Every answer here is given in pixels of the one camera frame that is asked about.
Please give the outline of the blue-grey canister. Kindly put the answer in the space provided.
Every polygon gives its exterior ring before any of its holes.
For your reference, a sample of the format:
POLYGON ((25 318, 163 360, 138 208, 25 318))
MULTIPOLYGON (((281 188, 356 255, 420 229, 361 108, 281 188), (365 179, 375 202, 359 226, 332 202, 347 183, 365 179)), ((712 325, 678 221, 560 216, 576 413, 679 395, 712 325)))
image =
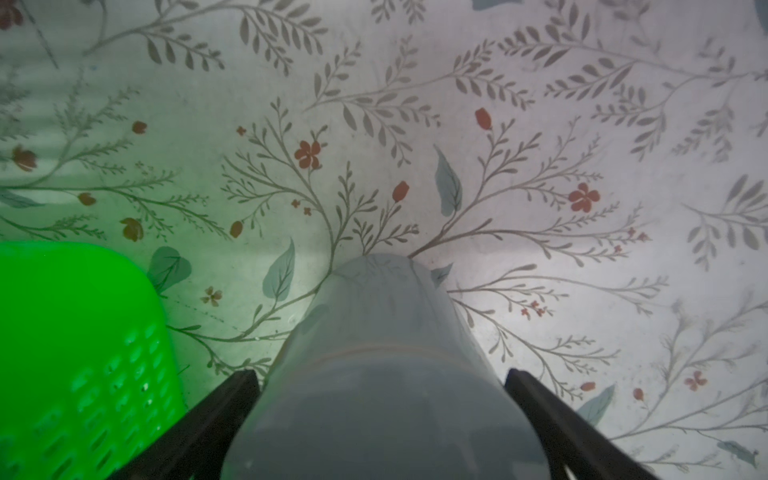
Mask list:
POLYGON ((402 256, 337 268, 278 354, 226 479, 546 479, 446 291, 402 256))

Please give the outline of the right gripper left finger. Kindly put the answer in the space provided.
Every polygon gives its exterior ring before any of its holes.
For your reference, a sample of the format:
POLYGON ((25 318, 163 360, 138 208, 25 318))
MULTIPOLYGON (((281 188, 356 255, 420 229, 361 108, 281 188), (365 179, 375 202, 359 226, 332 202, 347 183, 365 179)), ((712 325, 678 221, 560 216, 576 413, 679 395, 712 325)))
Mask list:
POLYGON ((253 370, 231 374, 112 479, 220 479, 228 449, 261 394, 253 370))

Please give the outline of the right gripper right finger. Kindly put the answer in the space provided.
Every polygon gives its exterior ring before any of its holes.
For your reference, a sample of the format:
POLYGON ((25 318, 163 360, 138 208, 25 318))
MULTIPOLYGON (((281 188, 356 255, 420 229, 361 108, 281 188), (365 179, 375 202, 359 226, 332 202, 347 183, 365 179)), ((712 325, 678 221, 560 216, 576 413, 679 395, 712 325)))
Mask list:
POLYGON ((530 373, 511 369, 505 391, 532 424, 553 479, 655 479, 530 373))

